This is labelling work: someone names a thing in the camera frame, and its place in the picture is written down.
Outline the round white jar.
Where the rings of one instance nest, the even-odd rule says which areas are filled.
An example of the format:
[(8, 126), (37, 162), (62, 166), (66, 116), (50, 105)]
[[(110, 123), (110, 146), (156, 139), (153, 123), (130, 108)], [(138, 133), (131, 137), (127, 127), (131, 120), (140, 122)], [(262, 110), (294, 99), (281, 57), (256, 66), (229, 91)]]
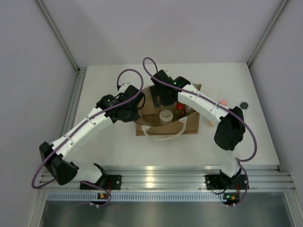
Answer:
[(168, 125), (173, 122), (173, 112), (171, 110), (162, 110), (159, 114), (160, 125)]

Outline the yellow bottle red cap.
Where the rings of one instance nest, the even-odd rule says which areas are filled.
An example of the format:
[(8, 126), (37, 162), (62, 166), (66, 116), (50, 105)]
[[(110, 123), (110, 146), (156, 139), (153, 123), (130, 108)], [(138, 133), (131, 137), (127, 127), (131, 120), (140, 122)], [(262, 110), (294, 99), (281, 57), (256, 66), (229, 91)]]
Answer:
[(176, 103), (175, 116), (180, 118), (184, 116), (184, 106), (182, 103)]

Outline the brown canvas tote bag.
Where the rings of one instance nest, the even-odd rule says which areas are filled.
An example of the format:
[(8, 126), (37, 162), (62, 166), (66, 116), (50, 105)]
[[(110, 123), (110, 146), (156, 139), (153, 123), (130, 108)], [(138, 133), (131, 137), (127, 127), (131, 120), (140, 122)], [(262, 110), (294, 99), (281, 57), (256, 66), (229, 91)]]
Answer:
[(143, 89), (145, 94), (145, 102), (141, 101), (139, 106), (143, 106), (139, 110), (140, 118), (135, 121), (135, 134), (136, 136), (143, 136), (144, 132), (142, 126), (148, 126), (146, 131), (149, 135), (175, 135), (185, 129), (183, 134), (197, 134), (199, 129), (200, 114), (196, 111), (186, 116), (186, 126), (180, 120), (176, 120), (175, 117), (168, 123), (161, 125), (160, 113), (162, 110), (175, 111), (175, 105), (173, 106), (161, 106), (155, 108), (153, 105), (150, 86), (146, 86)]

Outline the orange bottle pink cap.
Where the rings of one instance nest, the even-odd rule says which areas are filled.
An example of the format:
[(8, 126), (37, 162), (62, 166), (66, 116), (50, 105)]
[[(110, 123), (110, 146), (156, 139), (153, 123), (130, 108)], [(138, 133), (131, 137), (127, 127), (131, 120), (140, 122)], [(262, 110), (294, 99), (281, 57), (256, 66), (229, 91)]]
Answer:
[[(226, 100), (220, 100), (219, 101), (219, 103), (221, 104), (221, 105), (223, 105), (223, 106), (227, 106), (227, 101)], [(208, 121), (208, 123), (209, 123), (209, 125), (211, 126), (211, 127), (214, 127), (214, 125), (213, 125), (213, 123), (211, 122), (211, 121)]]

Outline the white bottle dark cap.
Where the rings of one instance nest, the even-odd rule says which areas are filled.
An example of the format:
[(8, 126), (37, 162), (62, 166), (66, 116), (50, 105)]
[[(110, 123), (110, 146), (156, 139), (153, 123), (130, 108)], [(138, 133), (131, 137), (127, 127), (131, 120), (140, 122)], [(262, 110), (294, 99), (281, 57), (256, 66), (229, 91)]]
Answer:
[(247, 110), (249, 107), (249, 104), (247, 102), (240, 102), (239, 104), (239, 108), (242, 109), (242, 110)]

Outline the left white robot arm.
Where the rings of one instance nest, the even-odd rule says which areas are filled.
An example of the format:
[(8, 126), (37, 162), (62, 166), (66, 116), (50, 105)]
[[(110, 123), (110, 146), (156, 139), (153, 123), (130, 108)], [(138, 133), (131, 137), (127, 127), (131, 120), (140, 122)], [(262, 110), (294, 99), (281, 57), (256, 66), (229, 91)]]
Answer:
[(82, 164), (75, 161), (75, 157), (88, 142), (115, 122), (139, 119), (138, 104), (145, 99), (144, 93), (130, 83), (119, 89), (116, 96), (103, 96), (90, 113), (61, 138), (40, 145), (44, 166), (59, 185), (78, 180), (89, 182), (97, 189), (106, 186), (106, 172), (100, 165)]

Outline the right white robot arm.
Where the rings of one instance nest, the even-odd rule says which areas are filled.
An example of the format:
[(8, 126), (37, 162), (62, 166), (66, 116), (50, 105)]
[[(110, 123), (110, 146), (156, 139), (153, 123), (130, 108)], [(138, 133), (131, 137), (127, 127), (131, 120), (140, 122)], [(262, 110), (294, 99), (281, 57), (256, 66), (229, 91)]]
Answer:
[(239, 155), (234, 150), (246, 131), (242, 110), (237, 106), (227, 109), (208, 97), (202, 98), (202, 93), (190, 81), (184, 77), (172, 79), (163, 70), (151, 77), (151, 81), (160, 90), (160, 97), (185, 104), (212, 122), (216, 128), (214, 142), (223, 150), (217, 182), (224, 189), (232, 188), (241, 174), (237, 163)]

